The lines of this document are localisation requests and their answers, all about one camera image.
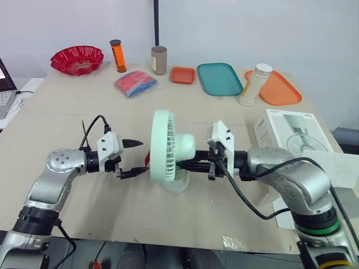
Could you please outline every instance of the white wall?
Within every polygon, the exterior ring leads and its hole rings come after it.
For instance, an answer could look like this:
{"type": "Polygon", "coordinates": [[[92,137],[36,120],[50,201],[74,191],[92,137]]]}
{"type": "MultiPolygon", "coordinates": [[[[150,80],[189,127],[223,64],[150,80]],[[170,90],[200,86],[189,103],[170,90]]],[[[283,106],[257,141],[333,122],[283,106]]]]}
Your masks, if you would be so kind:
{"type": "Polygon", "coordinates": [[[269,63],[294,74],[330,129],[358,122],[358,0],[160,2],[171,64],[269,63]]]}
{"type": "Polygon", "coordinates": [[[122,40],[127,62],[150,62],[153,0],[1,1],[0,57],[13,77],[44,77],[50,58],[74,45],[101,49],[113,61],[110,40],[122,40]]]}
{"type": "MultiPolygon", "coordinates": [[[[152,1],[2,1],[0,18],[11,31],[1,32],[0,57],[14,77],[44,77],[63,48],[93,45],[112,61],[108,42],[121,39],[127,62],[149,62],[152,1]]],[[[160,44],[169,49],[169,64],[250,69],[270,63],[294,74],[330,129],[356,128],[358,0],[159,2],[160,44]]]]}

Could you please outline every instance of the white bottle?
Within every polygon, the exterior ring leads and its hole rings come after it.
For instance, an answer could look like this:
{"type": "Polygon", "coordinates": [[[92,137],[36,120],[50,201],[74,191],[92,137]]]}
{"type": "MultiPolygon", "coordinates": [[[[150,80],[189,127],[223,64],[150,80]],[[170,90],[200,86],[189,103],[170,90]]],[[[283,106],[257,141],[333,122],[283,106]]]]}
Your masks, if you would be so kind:
{"type": "Polygon", "coordinates": [[[273,67],[269,64],[256,64],[252,75],[248,79],[247,84],[238,99],[241,105],[250,106],[254,103],[263,85],[269,79],[272,71],[273,67]]]}

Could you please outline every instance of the white container lid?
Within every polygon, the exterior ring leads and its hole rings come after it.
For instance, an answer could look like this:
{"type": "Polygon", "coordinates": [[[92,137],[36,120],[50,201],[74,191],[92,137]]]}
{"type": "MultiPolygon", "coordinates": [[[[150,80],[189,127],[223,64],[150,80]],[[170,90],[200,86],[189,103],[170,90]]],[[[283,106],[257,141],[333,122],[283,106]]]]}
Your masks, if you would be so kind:
{"type": "Polygon", "coordinates": [[[266,72],[266,73],[271,73],[273,71],[273,67],[266,63],[258,63],[258,64],[256,64],[256,68],[259,71],[266,72]]]}

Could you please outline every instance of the green ring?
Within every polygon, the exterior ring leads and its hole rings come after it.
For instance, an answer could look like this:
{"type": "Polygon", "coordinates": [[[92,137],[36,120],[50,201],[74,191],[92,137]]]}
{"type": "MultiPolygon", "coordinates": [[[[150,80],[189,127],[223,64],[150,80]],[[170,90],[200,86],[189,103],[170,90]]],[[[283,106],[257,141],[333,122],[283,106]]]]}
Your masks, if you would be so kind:
{"type": "Polygon", "coordinates": [[[340,221],[339,221],[339,219],[337,219],[332,226],[325,228],[325,229],[320,229],[320,230],[307,229],[307,228],[300,227],[299,225],[297,225],[297,227],[299,230],[301,230],[303,233],[306,233],[306,234],[327,235],[327,234],[330,234],[330,233],[336,231],[340,227],[340,221]]]}

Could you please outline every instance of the orange tray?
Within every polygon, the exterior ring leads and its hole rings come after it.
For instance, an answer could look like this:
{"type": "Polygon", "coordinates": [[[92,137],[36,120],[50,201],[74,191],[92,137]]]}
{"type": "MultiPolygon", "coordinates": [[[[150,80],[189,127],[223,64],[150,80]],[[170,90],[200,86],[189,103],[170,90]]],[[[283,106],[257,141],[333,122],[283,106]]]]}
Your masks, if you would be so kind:
{"type": "MultiPolygon", "coordinates": [[[[246,80],[252,73],[252,70],[246,72],[246,80]]],[[[270,75],[259,96],[270,105],[293,105],[302,100],[302,95],[277,71],[270,75]]]]}
{"type": "Polygon", "coordinates": [[[171,81],[180,84],[192,84],[196,77],[196,70],[186,67],[173,67],[171,81]]]}

